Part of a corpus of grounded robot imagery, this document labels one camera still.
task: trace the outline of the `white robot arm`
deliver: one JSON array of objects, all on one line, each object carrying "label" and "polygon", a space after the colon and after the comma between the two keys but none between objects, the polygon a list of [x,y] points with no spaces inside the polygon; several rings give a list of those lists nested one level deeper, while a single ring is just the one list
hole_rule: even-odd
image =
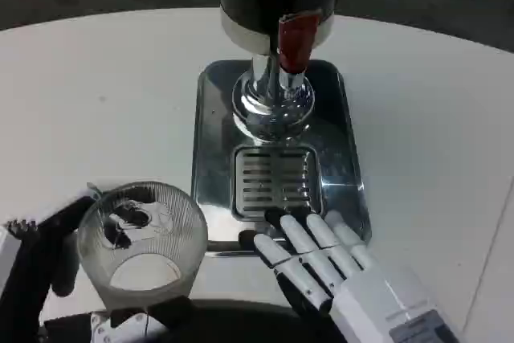
[{"label": "white robot arm", "polygon": [[275,212],[267,221],[283,231],[298,255],[251,231],[240,241],[253,243],[294,309],[302,296],[311,309],[308,315],[329,317],[348,343],[463,342],[417,276],[379,264],[337,212],[325,220],[318,214],[299,218]]}]

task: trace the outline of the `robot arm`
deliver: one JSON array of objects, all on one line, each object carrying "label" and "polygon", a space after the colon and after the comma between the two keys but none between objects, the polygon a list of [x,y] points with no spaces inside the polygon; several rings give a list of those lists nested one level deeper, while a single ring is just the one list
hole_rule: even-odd
[{"label": "robot arm", "polygon": [[463,342],[416,275],[379,264],[337,212],[323,220],[276,210],[267,221],[298,255],[253,231],[243,232],[240,242],[253,244],[292,307],[317,321],[321,333],[334,329],[348,343]]}]

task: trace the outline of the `round table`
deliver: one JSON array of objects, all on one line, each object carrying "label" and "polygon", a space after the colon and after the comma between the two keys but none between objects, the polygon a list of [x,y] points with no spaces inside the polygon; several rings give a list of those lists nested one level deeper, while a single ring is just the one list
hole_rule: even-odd
[{"label": "round table", "polygon": [[[86,182],[190,191],[197,78],[245,59],[217,9],[95,15],[0,33],[0,219],[42,218]],[[464,328],[514,175],[514,55],[335,17],[314,57],[345,78],[373,238]],[[192,297],[287,304],[252,257],[205,258]],[[80,271],[42,318],[101,308]]]}]

